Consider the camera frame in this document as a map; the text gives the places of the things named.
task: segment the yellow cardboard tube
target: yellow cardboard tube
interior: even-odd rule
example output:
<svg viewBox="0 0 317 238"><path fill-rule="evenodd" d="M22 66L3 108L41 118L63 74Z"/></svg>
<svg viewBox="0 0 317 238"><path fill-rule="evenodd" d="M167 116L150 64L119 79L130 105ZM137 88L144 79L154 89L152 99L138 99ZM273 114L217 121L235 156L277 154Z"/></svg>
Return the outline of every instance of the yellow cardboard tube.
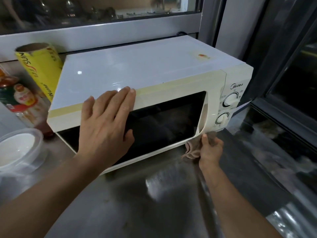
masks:
<svg viewBox="0 0 317 238"><path fill-rule="evenodd" d="M15 54L42 92L52 101L63 67L55 48L44 42L31 43L17 47Z"/></svg>

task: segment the bottle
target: bottle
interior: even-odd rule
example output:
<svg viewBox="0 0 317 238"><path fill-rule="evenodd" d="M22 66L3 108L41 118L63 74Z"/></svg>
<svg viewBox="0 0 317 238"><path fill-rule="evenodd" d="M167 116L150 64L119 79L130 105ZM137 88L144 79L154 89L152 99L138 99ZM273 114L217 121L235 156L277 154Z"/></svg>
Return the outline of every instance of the bottle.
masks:
<svg viewBox="0 0 317 238"><path fill-rule="evenodd" d="M15 76L6 76L0 69L0 101L27 127L39 129L45 138L54 135L46 122L48 106Z"/></svg>

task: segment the timer knob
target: timer knob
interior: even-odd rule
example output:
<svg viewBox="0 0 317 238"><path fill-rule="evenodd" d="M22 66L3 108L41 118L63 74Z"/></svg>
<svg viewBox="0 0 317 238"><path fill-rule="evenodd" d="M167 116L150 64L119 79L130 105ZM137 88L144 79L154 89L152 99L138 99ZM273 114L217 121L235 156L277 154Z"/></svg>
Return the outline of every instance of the timer knob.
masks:
<svg viewBox="0 0 317 238"><path fill-rule="evenodd" d="M239 93L238 92L233 92L229 94L223 101L222 106L223 107L229 107L230 105L237 104L239 102L238 100Z"/></svg>
<svg viewBox="0 0 317 238"><path fill-rule="evenodd" d="M229 119L229 113L223 113L216 119L216 124L225 124Z"/></svg>

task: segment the white microwave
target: white microwave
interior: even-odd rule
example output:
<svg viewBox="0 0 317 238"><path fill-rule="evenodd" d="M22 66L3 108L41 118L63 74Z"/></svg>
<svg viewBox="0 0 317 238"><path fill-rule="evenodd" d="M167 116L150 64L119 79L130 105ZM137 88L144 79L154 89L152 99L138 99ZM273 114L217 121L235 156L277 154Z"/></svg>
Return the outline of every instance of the white microwave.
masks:
<svg viewBox="0 0 317 238"><path fill-rule="evenodd" d="M78 150L82 103L107 90L136 90L126 128L135 142L103 173L226 127L253 68L189 36L68 55L48 124Z"/></svg>

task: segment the brown cleaning cloth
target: brown cleaning cloth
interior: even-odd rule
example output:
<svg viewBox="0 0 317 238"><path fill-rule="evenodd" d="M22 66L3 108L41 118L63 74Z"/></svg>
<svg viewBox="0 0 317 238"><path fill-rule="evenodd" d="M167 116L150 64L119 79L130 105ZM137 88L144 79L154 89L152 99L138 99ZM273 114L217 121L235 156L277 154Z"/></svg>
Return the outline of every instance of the brown cleaning cloth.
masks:
<svg viewBox="0 0 317 238"><path fill-rule="evenodd" d="M209 144L211 146L215 145L215 137L216 137L217 133L214 131L208 132L207 133L207 137L209 140ZM184 155L182 155L183 157L187 157L189 159L196 159L200 157L200 149L203 146L203 144L201 143L201 136L199 135L189 141L186 142L185 146L186 146L186 153Z"/></svg>

